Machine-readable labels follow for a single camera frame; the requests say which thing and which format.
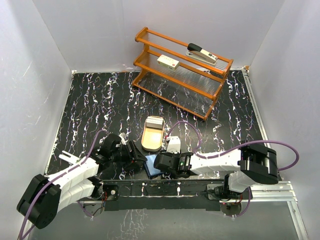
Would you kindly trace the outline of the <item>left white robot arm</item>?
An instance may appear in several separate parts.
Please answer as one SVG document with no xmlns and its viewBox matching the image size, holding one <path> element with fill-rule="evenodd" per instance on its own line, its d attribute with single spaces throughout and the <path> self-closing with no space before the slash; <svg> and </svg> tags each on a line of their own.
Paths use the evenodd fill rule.
<svg viewBox="0 0 320 240">
<path fill-rule="evenodd" d="M 16 207 L 25 221 L 38 229 L 47 227 L 60 210 L 76 201 L 100 199 L 104 188 L 98 175 L 113 163 L 120 164 L 122 170 L 132 170 L 147 161 L 135 143 L 125 141 L 122 134 L 108 135 L 82 159 L 65 151 L 61 158 L 71 165 L 48 176 L 34 176 Z"/>
</svg>

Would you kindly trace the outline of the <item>stack of credit cards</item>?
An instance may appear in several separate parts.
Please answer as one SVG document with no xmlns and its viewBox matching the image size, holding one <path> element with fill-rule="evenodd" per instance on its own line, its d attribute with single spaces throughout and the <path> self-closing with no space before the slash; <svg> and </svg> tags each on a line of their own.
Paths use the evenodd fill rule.
<svg viewBox="0 0 320 240">
<path fill-rule="evenodd" d="M 162 118 L 147 118 L 145 126 L 153 129 L 163 129 L 164 120 Z"/>
</svg>

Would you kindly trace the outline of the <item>blue card holder wallet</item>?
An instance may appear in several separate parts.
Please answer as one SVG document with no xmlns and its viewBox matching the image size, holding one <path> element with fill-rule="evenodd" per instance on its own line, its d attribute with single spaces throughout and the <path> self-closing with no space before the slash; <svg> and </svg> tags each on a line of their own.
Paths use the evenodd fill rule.
<svg viewBox="0 0 320 240">
<path fill-rule="evenodd" d="M 144 168 L 149 179 L 156 178 L 163 173 L 159 169 L 154 167 L 156 157 L 156 154 L 147 155 L 146 161 L 144 162 Z"/>
</svg>

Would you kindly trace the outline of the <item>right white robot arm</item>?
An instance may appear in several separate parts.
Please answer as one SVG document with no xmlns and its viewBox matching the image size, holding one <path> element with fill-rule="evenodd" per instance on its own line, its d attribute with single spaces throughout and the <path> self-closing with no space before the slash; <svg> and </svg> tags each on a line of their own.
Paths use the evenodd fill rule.
<svg viewBox="0 0 320 240">
<path fill-rule="evenodd" d="M 254 184 L 276 185 L 279 182 L 277 153 L 259 142 L 205 154 L 161 152 L 156 155 L 153 167 L 171 177 L 185 179 L 225 172 L 223 184 L 207 190 L 208 195 L 220 201 L 237 199 Z"/>
</svg>

